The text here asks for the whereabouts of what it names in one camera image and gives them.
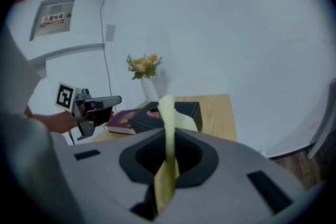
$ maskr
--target hand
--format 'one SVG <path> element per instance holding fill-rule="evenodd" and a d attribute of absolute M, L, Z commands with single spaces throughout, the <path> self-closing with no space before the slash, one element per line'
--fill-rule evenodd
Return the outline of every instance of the hand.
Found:
<path fill-rule="evenodd" d="M 91 103 L 90 105 L 91 105 L 92 109 L 95 108 L 95 103 Z M 83 118 L 86 119 L 86 112 L 87 112 L 87 110 L 85 109 L 84 104 L 80 104 L 78 106 L 78 109 L 79 109 L 80 114 L 83 116 Z"/>

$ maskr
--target white sleeve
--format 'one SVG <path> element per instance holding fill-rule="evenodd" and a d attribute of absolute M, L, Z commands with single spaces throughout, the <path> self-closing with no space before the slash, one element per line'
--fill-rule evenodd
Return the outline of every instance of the white sleeve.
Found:
<path fill-rule="evenodd" d="M 23 114 L 40 79 L 4 23 L 0 31 L 0 112 Z"/>

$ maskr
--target black box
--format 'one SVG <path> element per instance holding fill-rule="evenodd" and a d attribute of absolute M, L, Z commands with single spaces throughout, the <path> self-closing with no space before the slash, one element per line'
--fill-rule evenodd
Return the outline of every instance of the black box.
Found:
<path fill-rule="evenodd" d="M 134 117 L 129 119 L 135 132 L 142 133 L 155 128 L 163 128 L 163 120 L 154 118 L 147 114 L 147 111 L 157 111 L 158 102 L 150 102 Z M 197 130 L 200 132 L 203 127 L 201 108 L 199 102 L 175 102 L 175 109 L 184 115 L 190 116 L 196 123 Z"/>

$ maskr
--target cable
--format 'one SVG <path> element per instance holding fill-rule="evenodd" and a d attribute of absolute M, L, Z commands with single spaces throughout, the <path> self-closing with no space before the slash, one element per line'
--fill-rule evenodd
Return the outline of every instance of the cable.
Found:
<path fill-rule="evenodd" d="M 75 142 L 74 142 L 74 140 L 73 140 L 74 138 L 72 137 L 71 130 L 68 131 L 68 134 L 69 134 L 69 136 L 70 136 L 70 138 L 71 138 L 72 143 L 75 144 Z"/>
<path fill-rule="evenodd" d="M 101 9 L 103 8 L 103 5 L 105 4 L 105 1 L 103 2 L 103 4 L 101 5 L 100 7 L 100 24 L 101 24 L 101 40 L 102 40 L 102 43 L 104 44 L 104 34 L 103 34 L 103 20 L 102 20 L 102 16 L 101 16 Z M 105 60 L 105 66 L 106 66 L 106 71 L 107 71 L 107 76 L 109 78 L 109 89 L 110 89 L 110 94 L 111 94 L 111 97 L 112 97 L 112 91 L 111 91 L 111 80 L 110 80 L 110 74 L 109 74 L 109 69 L 107 67 L 107 62 L 106 62 L 106 55 L 105 55 L 105 46 L 104 46 L 104 60 Z"/>

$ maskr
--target robotic arm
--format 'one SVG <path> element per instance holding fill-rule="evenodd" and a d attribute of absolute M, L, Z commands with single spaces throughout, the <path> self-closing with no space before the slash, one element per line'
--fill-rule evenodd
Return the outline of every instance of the robotic arm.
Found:
<path fill-rule="evenodd" d="M 58 86 L 55 105 L 70 112 L 78 123 L 81 140 L 93 135 L 95 128 L 108 122 L 114 105 L 120 104 L 120 96 L 92 98 L 88 89 L 79 89 L 60 83 Z M 86 115 L 83 117 L 79 105 L 83 104 Z"/>

